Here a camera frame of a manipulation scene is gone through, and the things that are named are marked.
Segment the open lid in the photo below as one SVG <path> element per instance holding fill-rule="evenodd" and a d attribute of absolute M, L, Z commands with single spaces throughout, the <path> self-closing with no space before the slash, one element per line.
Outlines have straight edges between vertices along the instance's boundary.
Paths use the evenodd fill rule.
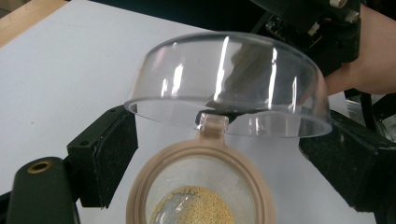
<path fill-rule="evenodd" d="M 331 131 L 327 88 L 300 51 L 259 35 L 200 33 L 152 49 L 125 107 L 139 116 L 199 128 L 227 116 L 227 133 L 309 137 Z"/>

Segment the skin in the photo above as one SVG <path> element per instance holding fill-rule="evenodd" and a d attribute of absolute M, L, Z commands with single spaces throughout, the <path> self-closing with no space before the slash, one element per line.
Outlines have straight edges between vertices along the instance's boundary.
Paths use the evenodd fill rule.
<path fill-rule="evenodd" d="M 396 21 L 361 6 L 361 52 L 325 77 L 329 95 L 357 89 L 372 94 L 396 92 Z"/>

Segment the table surface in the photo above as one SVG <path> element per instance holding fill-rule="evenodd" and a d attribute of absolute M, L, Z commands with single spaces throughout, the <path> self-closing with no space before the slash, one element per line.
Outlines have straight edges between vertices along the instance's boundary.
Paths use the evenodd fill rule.
<path fill-rule="evenodd" d="M 51 1 L 57 3 L 47 6 Z M 18 9 L 35 14 L 35 22 L 45 18 L 35 25 L 24 18 L 14 25 L 0 20 L 0 32 L 8 36 L 0 42 L 0 194 L 11 190 L 14 174 L 25 163 L 64 158 L 71 140 L 106 110 L 122 105 L 146 52 L 166 39 L 203 31 L 89 1 L 35 3 L 46 8 L 41 16 L 35 7 Z M 10 26 L 20 28 L 10 31 Z M 347 112 L 342 94 L 330 101 L 333 109 Z M 143 164 L 162 148 L 195 136 L 194 130 L 139 117 L 136 122 L 139 149 L 112 204 L 101 210 L 78 203 L 82 223 L 123 223 L 129 189 Z M 278 223 L 375 223 L 373 214 L 347 206 L 300 153 L 298 139 L 226 136 L 226 143 L 261 170 Z"/>

